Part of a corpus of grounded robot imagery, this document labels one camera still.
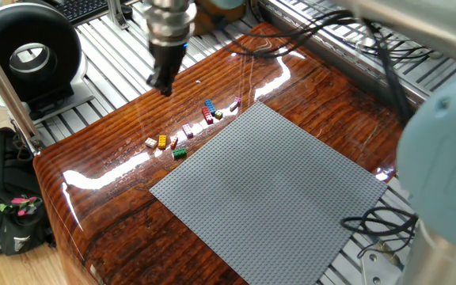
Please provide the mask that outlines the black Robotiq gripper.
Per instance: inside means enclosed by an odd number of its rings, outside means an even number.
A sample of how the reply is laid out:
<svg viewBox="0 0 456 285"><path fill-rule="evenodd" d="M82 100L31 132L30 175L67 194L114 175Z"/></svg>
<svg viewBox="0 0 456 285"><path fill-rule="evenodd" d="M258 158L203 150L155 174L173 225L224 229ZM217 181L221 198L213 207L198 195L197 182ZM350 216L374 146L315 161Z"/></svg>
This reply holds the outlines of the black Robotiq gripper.
<svg viewBox="0 0 456 285"><path fill-rule="evenodd" d="M150 53L154 57L154 72L146 80L147 85L169 97L173 93L173 83L187 51L187 44L161 46L150 43Z"/></svg>

